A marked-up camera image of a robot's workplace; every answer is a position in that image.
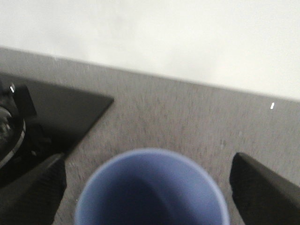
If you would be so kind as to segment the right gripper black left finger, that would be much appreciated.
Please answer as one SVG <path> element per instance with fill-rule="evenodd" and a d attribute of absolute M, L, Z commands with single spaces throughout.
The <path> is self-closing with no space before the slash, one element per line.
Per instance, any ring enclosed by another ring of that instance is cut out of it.
<path fill-rule="evenodd" d="M 52 155 L 0 189 L 0 223 L 51 225 L 66 187 L 64 156 Z"/>

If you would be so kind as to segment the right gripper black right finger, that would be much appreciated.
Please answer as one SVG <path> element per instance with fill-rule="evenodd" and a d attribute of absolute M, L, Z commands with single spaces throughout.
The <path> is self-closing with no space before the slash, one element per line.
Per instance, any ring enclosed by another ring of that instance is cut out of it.
<path fill-rule="evenodd" d="M 300 188 L 249 155 L 232 160 L 232 199 L 247 225 L 298 225 Z"/>

